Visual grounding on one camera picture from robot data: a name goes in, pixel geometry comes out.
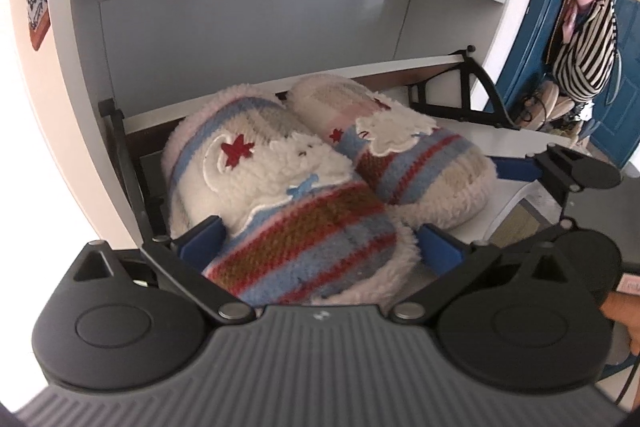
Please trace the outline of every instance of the ribbed gray surface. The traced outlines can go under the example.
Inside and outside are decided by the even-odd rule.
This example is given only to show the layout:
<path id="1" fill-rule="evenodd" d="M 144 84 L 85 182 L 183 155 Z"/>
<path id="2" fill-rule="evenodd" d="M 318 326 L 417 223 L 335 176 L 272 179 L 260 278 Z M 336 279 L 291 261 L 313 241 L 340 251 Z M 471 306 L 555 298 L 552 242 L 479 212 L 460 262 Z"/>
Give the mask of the ribbed gray surface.
<path id="1" fill-rule="evenodd" d="M 374 307 L 272 307 L 218 330 L 179 375 L 130 393 L 50 386 L 18 416 L 33 427 L 612 427 L 624 413 L 594 387 L 519 396 L 453 368 L 421 328 Z"/>

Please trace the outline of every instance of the red star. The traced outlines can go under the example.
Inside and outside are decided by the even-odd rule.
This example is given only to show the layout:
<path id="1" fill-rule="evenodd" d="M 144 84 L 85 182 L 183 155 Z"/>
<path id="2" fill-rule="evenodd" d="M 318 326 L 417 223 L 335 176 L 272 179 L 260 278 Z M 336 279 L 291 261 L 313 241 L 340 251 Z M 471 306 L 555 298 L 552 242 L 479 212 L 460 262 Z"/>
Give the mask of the red star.
<path id="1" fill-rule="evenodd" d="M 380 109 L 384 109 L 385 111 L 390 111 L 391 108 L 386 105 L 386 103 L 380 102 L 380 100 L 378 100 L 377 98 L 373 99 L 374 102 L 376 102 L 376 105 L 380 108 Z"/>
<path id="2" fill-rule="evenodd" d="M 340 141 L 340 138 L 342 138 L 343 134 L 344 131 L 342 129 L 334 129 L 334 131 L 329 135 L 329 138 L 331 138 L 334 143 L 337 143 Z"/>
<path id="3" fill-rule="evenodd" d="M 244 134 L 239 134 L 233 143 L 223 143 L 220 149 L 227 156 L 225 166 L 233 169 L 238 166 L 240 158 L 251 158 L 254 155 L 251 151 L 254 145 L 254 142 L 244 143 Z"/>

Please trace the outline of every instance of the fuzzy slipper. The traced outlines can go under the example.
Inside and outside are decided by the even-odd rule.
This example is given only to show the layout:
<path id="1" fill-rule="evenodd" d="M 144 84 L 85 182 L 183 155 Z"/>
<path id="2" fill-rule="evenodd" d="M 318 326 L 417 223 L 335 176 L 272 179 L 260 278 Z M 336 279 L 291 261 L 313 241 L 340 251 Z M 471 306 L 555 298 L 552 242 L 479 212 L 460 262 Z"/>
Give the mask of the fuzzy slipper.
<path id="1" fill-rule="evenodd" d="M 255 307 L 386 307 L 419 260 L 349 159 L 257 87 L 222 90 L 186 118 L 162 170 L 172 237 L 220 216 L 227 238 L 202 273 Z"/>
<path id="2" fill-rule="evenodd" d="M 494 163 L 462 136 L 439 128 L 349 78 L 314 74 L 288 93 L 289 107 L 413 229 L 450 229 L 475 216 L 496 179 Z"/>

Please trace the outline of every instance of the hand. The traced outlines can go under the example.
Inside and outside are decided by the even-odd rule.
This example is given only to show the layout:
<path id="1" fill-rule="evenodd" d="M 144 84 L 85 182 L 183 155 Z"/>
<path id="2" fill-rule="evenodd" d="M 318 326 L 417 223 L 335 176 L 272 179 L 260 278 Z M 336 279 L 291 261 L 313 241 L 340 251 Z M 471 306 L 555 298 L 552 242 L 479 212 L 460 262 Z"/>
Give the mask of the hand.
<path id="1" fill-rule="evenodd" d="M 609 319 L 622 323 L 629 331 L 629 348 L 634 355 L 640 353 L 640 296 L 611 292 L 600 307 Z M 640 405 L 640 386 L 636 390 L 633 409 Z"/>

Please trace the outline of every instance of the black and white striped bag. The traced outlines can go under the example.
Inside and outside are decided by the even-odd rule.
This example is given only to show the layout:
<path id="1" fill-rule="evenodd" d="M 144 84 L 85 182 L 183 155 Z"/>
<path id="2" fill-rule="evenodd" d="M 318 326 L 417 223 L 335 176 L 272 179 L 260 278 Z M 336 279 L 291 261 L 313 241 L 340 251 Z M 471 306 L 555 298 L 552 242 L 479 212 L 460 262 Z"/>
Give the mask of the black and white striped bag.
<path id="1" fill-rule="evenodd" d="M 582 25 L 563 44 L 553 65 L 559 86 L 575 102 L 588 102 L 609 81 L 618 53 L 615 0 L 595 0 Z"/>

